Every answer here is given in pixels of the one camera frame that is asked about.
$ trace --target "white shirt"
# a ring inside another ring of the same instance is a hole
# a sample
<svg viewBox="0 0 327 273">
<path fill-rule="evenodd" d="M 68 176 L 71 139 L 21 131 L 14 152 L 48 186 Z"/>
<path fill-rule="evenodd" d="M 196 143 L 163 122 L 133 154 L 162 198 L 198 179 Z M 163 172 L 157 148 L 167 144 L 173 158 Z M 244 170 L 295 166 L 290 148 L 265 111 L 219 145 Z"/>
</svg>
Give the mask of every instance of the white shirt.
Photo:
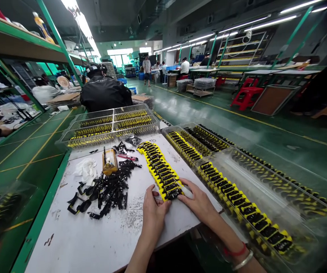
<svg viewBox="0 0 327 273">
<path fill-rule="evenodd" d="M 35 86 L 32 89 L 32 93 L 41 104 L 45 104 L 49 100 L 63 94 L 50 85 Z"/>
<path fill-rule="evenodd" d="M 143 66 L 143 71 L 145 73 L 151 72 L 151 61 L 150 60 L 143 60 L 142 66 Z"/>
<path fill-rule="evenodd" d="M 190 67 L 189 62 L 188 62 L 188 61 L 184 61 L 184 62 L 180 65 L 181 73 L 189 73 L 189 67 Z"/>
<path fill-rule="evenodd" d="M 167 64 L 164 64 L 164 65 L 162 66 L 162 73 L 163 73 L 163 74 L 166 74 L 166 73 L 167 73 L 166 68 L 167 68 Z"/>
</svg>

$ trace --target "green metal shelf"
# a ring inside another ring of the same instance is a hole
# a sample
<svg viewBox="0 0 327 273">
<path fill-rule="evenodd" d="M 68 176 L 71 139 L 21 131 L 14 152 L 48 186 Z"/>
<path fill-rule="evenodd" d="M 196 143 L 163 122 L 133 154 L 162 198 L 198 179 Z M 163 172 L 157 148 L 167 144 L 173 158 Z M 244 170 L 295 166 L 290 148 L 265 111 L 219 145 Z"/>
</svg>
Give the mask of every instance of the green metal shelf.
<svg viewBox="0 0 327 273">
<path fill-rule="evenodd" d="M 81 65 L 80 56 L 69 53 L 75 65 Z M 37 61 L 67 63 L 60 46 L 0 18 L 0 57 L 24 58 Z"/>
</svg>

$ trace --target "factory floor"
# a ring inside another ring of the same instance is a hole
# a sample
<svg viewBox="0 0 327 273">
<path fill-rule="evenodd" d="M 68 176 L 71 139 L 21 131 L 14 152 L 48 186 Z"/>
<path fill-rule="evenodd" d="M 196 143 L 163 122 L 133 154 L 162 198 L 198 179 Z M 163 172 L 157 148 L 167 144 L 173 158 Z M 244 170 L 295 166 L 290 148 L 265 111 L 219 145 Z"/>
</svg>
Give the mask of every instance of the factory floor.
<svg viewBox="0 0 327 273">
<path fill-rule="evenodd" d="M 129 78 L 127 81 L 127 86 L 136 87 L 138 94 L 154 96 L 154 111 L 159 118 L 173 125 L 206 118 L 234 135 L 261 146 L 257 149 L 268 154 L 275 153 L 298 165 L 301 171 L 307 169 L 311 176 L 302 177 L 302 183 L 327 196 L 327 122 L 307 116 L 294 116 L 286 111 L 273 117 L 253 113 L 249 109 L 239 111 L 236 106 L 230 107 L 230 91 L 216 90 L 214 95 L 200 98 L 191 93 L 178 93 L 176 87 L 168 88 L 161 83 L 151 83 L 151 87 L 148 87 L 143 85 L 142 80 Z M 236 143 L 229 136 L 225 137 Z M 283 170 L 285 166 L 270 163 L 286 173 Z M 315 187 L 312 181 L 308 181 L 313 178 L 321 181 L 322 185 L 317 184 Z"/>
</svg>

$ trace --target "left hand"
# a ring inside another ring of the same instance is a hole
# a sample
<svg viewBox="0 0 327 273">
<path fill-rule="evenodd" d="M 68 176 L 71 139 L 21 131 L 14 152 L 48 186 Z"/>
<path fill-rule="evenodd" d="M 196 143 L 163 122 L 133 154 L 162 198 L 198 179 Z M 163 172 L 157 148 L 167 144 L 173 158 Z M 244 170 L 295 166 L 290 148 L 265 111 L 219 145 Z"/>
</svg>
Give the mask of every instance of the left hand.
<svg viewBox="0 0 327 273">
<path fill-rule="evenodd" d="M 164 229 L 165 215 L 167 214 L 171 201 L 163 202 L 157 200 L 154 196 L 160 194 L 156 191 L 152 191 L 155 185 L 151 185 L 147 188 L 145 194 L 145 200 L 143 202 L 143 226 L 142 235 L 149 236 L 150 240 L 156 240 L 161 236 Z"/>
</svg>

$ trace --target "silver bangle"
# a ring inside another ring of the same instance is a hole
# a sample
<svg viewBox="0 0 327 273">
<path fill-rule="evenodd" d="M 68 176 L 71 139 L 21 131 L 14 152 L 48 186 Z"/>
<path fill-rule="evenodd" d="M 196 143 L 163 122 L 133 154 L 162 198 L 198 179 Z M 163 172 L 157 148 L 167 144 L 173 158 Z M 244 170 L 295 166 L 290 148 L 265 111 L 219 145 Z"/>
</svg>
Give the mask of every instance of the silver bangle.
<svg viewBox="0 0 327 273">
<path fill-rule="evenodd" d="M 233 269 L 233 271 L 237 271 L 238 269 L 244 267 L 253 257 L 253 251 L 250 250 L 250 253 L 248 254 L 247 258 L 245 258 L 240 264 L 237 264 Z"/>
</svg>

